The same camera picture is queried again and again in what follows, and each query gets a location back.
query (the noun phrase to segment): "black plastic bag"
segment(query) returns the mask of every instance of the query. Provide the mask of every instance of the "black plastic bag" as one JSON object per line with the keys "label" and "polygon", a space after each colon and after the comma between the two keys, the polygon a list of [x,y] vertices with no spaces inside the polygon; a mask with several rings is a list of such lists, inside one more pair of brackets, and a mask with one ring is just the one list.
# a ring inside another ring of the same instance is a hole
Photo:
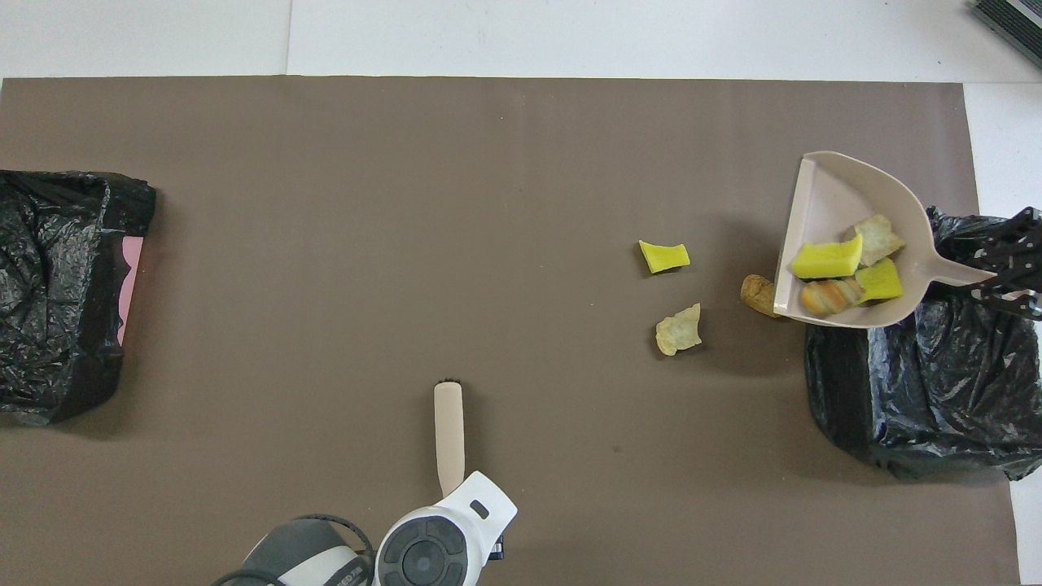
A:
{"label": "black plastic bag", "polygon": [[0,412],[42,425],[113,395],[123,237],[154,210],[123,175],[0,171]]}
{"label": "black plastic bag", "polygon": [[[1002,222],[927,209],[941,255],[965,262],[975,231]],[[837,446],[898,478],[1042,465],[1035,322],[935,284],[888,327],[809,325],[811,412]]]}

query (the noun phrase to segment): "white tile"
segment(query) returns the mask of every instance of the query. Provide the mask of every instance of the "white tile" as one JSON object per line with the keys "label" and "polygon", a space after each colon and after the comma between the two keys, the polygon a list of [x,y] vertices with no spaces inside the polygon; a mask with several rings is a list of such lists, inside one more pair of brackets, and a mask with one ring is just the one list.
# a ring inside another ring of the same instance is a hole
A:
{"label": "white tile", "polygon": [[[1042,83],[968,83],[966,118],[981,213],[1042,207]],[[1042,471],[1012,483],[1020,581],[1042,584]]]}
{"label": "white tile", "polygon": [[0,2],[0,77],[286,72],[291,0]]}
{"label": "white tile", "polygon": [[965,0],[296,0],[289,73],[1040,81]]}

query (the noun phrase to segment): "brown table surface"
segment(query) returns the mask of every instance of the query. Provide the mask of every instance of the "brown table surface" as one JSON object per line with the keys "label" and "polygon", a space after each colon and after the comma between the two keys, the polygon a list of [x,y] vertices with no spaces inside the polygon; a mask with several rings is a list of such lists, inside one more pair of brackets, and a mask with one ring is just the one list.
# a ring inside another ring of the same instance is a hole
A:
{"label": "brown table surface", "polygon": [[[826,149],[975,211],[953,84],[5,80],[0,167],[162,199],[117,395],[0,426],[0,583],[205,584],[311,512],[379,539],[440,496],[443,376],[520,509],[482,584],[1018,582],[1006,482],[832,446],[803,325],[738,300]],[[704,343],[661,356],[695,301]]]}

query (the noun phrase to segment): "white dustpan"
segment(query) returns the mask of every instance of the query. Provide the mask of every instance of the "white dustpan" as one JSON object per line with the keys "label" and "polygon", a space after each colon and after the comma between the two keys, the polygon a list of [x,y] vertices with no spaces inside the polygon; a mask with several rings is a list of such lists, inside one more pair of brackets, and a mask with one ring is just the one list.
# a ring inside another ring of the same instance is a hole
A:
{"label": "white dustpan", "polygon": [[[891,255],[904,295],[874,306],[857,307],[817,318],[799,301],[803,282],[792,274],[792,260],[805,242],[839,242],[853,224],[883,214],[907,245]],[[867,163],[830,151],[803,155],[796,178],[785,244],[774,277],[774,312],[822,325],[883,327],[908,317],[932,280],[969,285],[995,276],[942,259],[934,248],[926,213],[909,188]]]}

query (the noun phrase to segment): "yellow sponge piece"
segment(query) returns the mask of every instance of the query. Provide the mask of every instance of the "yellow sponge piece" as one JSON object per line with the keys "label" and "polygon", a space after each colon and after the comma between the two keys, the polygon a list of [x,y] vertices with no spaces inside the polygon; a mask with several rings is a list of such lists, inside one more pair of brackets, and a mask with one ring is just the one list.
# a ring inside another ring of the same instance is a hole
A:
{"label": "yellow sponge piece", "polygon": [[846,242],[808,242],[792,260],[792,273],[799,278],[850,276],[858,270],[863,242],[860,234]]}
{"label": "yellow sponge piece", "polygon": [[862,301],[870,299],[893,299],[904,294],[901,280],[897,277],[897,267],[890,259],[883,259],[870,267],[853,274],[865,291]]}
{"label": "yellow sponge piece", "polygon": [[691,259],[688,258],[688,249],[683,244],[677,244],[676,246],[659,246],[648,244],[643,240],[638,240],[637,242],[641,245],[641,252],[644,253],[644,260],[647,261],[648,269],[652,273],[662,272],[666,269],[675,269],[676,267],[686,267],[691,264]]}

